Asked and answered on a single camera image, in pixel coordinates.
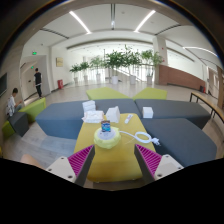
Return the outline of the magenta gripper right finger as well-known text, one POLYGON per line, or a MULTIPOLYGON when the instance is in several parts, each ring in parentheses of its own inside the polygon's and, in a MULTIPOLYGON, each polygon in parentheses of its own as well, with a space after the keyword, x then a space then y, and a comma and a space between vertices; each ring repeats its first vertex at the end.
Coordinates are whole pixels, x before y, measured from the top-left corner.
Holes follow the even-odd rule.
POLYGON ((152 183, 183 169, 183 166, 169 154, 160 155, 139 144, 135 145, 134 154, 145 184, 152 183))

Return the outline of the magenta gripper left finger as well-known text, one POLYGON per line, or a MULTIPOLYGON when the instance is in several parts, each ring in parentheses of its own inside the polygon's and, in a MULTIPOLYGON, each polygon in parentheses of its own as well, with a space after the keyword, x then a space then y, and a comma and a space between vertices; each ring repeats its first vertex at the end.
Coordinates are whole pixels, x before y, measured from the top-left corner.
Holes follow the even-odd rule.
POLYGON ((78 186, 83 186, 94 155, 95 146, 90 145, 69 157, 59 157, 47 168, 47 171, 78 186))

